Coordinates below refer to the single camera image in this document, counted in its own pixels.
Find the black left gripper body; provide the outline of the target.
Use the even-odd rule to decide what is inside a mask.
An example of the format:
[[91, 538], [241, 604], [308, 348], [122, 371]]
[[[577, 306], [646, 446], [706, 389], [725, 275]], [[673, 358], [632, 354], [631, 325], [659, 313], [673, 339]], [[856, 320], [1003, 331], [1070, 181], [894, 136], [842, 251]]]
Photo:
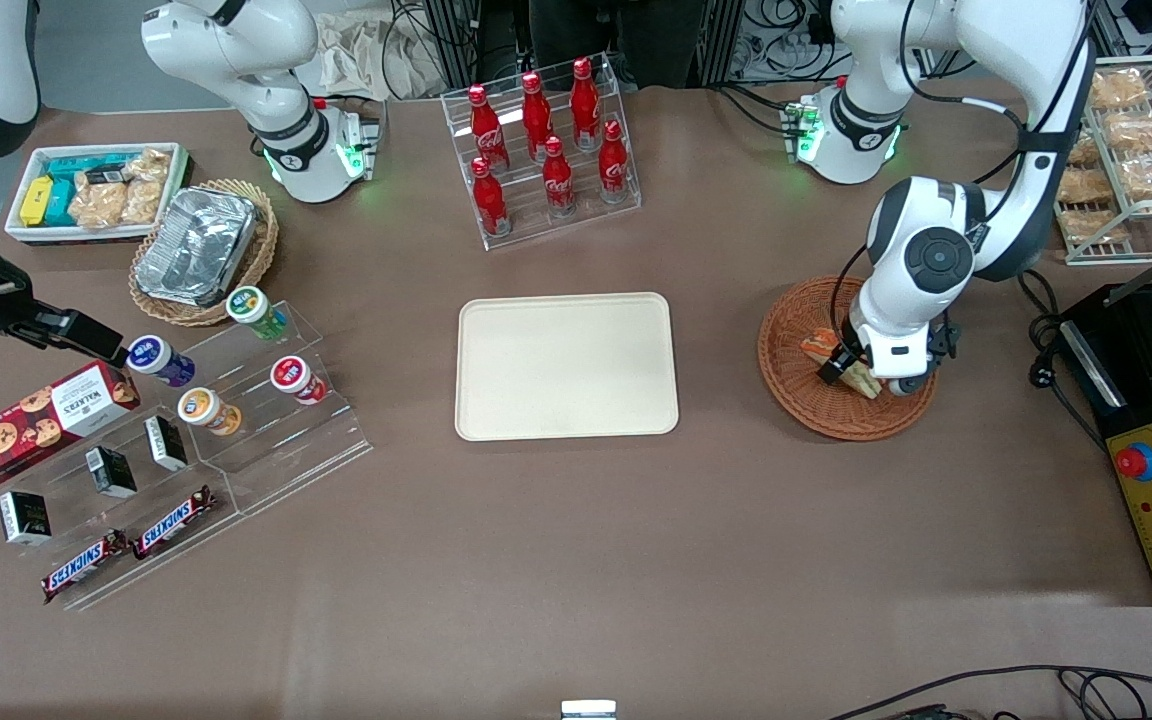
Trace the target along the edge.
[[942, 361], [957, 354], [958, 327], [946, 320], [890, 336], [873, 325], [847, 318], [841, 331], [838, 372], [867, 366], [870, 377], [897, 397], [914, 396], [931, 382]]

